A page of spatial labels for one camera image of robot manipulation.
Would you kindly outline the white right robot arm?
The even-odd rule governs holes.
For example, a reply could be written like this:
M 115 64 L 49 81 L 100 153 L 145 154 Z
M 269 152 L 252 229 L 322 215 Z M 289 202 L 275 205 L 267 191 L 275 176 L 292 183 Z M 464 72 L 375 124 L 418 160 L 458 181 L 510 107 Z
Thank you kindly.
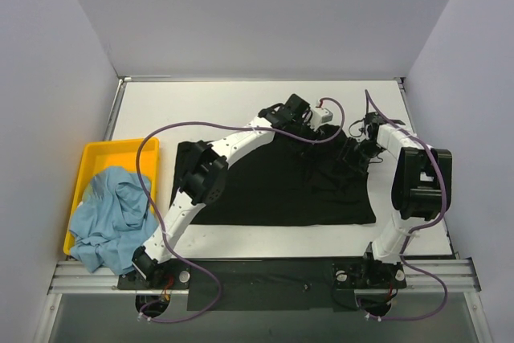
M 381 234 L 369 244 L 360 263 L 335 270 L 338 280 L 348 276 L 359 289 L 404 288 L 400 258 L 421 227 L 435 223 L 451 204 L 453 156 L 447 149 L 422 145 L 401 120 L 388 122 L 376 112 L 360 120 L 358 138 L 343 148 L 343 170 L 352 178 L 366 178 L 374 158 L 388 153 L 396 167 L 391 187 L 393 210 Z

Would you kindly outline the black t shirt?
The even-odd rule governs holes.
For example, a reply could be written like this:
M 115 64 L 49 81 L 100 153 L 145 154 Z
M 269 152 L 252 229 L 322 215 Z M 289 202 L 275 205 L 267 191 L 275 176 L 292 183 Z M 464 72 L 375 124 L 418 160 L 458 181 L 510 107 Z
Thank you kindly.
M 346 134 L 323 125 L 310 145 L 277 134 L 229 168 L 221 198 L 193 219 L 194 225 L 309 227 L 376 222 L 366 178 L 352 178 L 339 156 Z M 193 142 L 177 147 L 172 196 Z

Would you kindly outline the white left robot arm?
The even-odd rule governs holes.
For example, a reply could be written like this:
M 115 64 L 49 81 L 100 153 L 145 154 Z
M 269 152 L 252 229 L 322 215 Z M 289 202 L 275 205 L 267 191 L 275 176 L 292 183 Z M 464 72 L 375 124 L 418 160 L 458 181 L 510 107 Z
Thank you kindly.
M 157 217 L 157 229 L 133 254 L 137 279 L 147 288 L 157 288 L 163 283 L 165 268 L 162 264 L 171 258 L 171 250 L 194 217 L 221 198 L 231 166 L 257 148 L 271 143 L 277 134 L 311 143 L 315 131 L 323 124 L 323 115 L 321 106 L 312 108 L 293 94 L 286 103 L 261 110 L 243 127 L 191 121 L 158 129 L 156 132 L 160 133 L 194 125 L 226 130 L 229 134 L 217 141 L 193 143 L 166 215 L 161 215 L 155 201 L 149 199 L 149 206 Z

